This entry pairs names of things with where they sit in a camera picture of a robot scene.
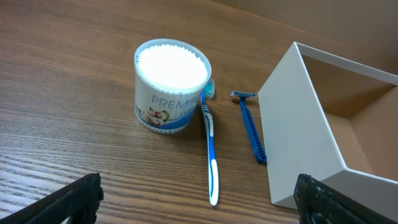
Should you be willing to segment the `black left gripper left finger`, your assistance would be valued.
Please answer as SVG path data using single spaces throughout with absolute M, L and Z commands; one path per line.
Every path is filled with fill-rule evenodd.
M 2 224 L 94 224 L 100 202 L 104 200 L 99 173 L 84 177 L 64 186 L 39 201 L 1 219 Z

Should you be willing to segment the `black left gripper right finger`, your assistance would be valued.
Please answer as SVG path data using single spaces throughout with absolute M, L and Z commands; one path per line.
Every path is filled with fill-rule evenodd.
M 294 200 L 300 224 L 397 224 L 307 174 L 299 174 Z

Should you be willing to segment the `cotton swab tub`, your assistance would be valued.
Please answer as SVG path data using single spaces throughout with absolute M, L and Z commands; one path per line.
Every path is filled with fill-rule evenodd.
M 179 40 L 154 39 L 137 48 L 134 68 L 137 120 L 160 134 L 184 129 L 211 77 L 205 54 Z

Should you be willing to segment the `blue disposable razor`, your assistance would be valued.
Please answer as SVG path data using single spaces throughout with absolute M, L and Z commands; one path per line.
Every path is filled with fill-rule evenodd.
M 246 131 L 251 142 L 254 156 L 259 164 L 267 163 L 267 156 L 259 137 L 256 125 L 254 123 L 250 109 L 246 106 L 246 100 L 248 98 L 257 98 L 257 93 L 249 93 L 242 91 L 232 91 L 231 96 L 239 97 L 239 105 L 241 108 L 243 121 L 246 127 Z

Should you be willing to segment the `white cardboard box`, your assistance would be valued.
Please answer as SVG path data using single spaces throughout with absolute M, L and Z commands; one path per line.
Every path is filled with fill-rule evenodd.
M 295 42 L 259 90 L 271 202 L 308 174 L 397 219 L 397 76 Z

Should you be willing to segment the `blue white toothbrush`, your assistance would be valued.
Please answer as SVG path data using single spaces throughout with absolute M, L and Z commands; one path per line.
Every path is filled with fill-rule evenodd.
M 201 110 L 204 117 L 207 139 L 209 202 L 213 208 L 217 206 L 220 196 L 220 178 L 215 150 L 213 117 L 208 109 L 206 100 L 213 98 L 214 95 L 215 81 L 211 78 L 201 94 Z

